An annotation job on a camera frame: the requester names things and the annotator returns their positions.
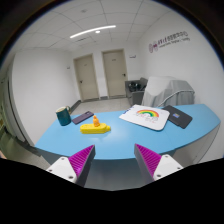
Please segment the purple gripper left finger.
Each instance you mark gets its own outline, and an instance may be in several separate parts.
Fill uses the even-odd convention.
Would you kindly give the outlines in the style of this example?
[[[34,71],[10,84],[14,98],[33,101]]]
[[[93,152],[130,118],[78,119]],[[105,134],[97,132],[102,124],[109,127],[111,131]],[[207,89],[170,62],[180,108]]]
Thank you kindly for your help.
[[[95,146],[88,146],[70,157],[60,157],[47,172],[83,187],[95,155]]]

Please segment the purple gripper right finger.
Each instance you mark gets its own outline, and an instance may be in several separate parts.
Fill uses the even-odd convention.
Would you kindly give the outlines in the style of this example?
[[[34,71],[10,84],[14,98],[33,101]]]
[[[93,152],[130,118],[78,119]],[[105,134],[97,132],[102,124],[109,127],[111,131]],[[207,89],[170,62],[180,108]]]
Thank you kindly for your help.
[[[183,168],[170,155],[157,154],[139,144],[134,146],[134,155],[146,184],[159,180]]]

